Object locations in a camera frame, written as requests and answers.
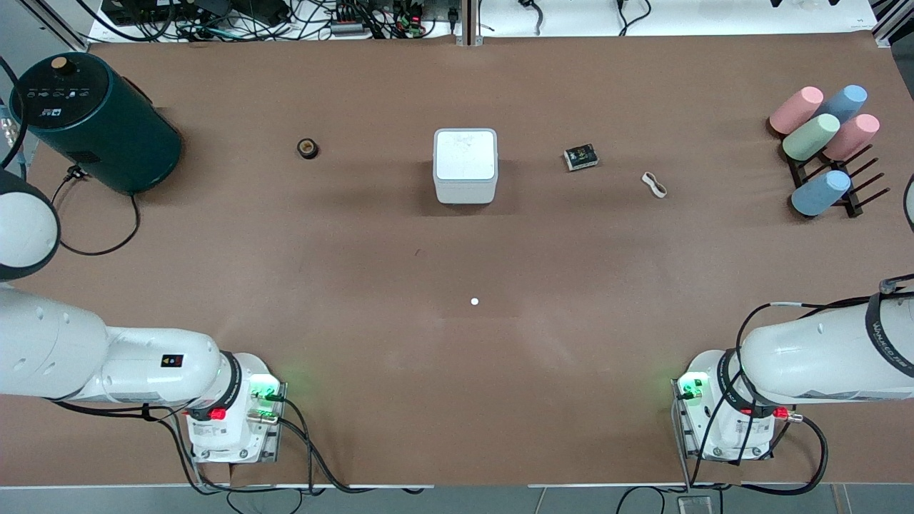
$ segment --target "pink cylinder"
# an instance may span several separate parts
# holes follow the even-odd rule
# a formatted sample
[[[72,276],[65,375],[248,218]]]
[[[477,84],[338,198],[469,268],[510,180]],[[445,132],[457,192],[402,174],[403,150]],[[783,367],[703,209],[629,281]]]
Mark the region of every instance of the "pink cylinder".
[[[790,134],[813,117],[813,113],[822,105],[824,99],[825,97],[819,91],[819,88],[806,86],[795,92],[788,101],[779,107],[768,118],[768,123],[771,124],[771,128],[775,131],[781,134]]]
[[[878,131],[879,120],[876,119],[876,116],[870,114],[855,116],[841,125],[838,133],[828,142],[823,154],[829,159],[843,161],[869,143],[869,140],[873,139]]]

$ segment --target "light green cylinder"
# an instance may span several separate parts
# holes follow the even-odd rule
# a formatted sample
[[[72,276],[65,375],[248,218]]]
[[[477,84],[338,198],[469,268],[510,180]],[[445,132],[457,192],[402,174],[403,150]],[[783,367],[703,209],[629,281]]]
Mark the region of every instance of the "light green cylinder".
[[[805,161],[822,150],[831,141],[841,122],[832,114],[819,114],[784,138],[784,154],[797,161]]]

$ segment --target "blue cylinder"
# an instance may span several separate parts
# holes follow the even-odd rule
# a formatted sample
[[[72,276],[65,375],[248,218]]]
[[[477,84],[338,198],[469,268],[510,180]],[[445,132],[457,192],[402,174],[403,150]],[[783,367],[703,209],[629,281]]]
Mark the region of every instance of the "blue cylinder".
[[[150,100],[103,60],[65,53],[19,79],[26,98],[10,96],[28,131],[102,184],[133,194],[161,182],[181,155],[181,138]]]
[[[844,124],[856,116],[864,102],[866,102],[866,90],[851,84],[820,105],[813,117],[819,114],[832,114],[841,124]]]
[[[841,199],[851,187],[847,173],[833,169],[800,186],[791,195],[791,204],[804,216],[818,216]]]

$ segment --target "green cylindrical appliance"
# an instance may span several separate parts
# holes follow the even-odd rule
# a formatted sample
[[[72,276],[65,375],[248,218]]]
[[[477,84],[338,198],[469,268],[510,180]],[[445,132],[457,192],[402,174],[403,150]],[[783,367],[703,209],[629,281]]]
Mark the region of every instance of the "green cylindrical appliance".
[[[52,56],[19,78],[28,130],[102,184],[133,194],[161,182],[181,138],[131,82],[86,53]],[[22,121],[16,91],[13,115]]]

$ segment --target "white plastic container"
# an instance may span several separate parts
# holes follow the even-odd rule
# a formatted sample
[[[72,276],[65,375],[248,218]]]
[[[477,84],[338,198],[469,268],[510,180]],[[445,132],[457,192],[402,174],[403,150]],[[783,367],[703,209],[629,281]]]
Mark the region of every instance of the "white plastic container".
[[[498,182],[498,137],[486,128],[435,131],[435,195],[444,204],[487,204]]]

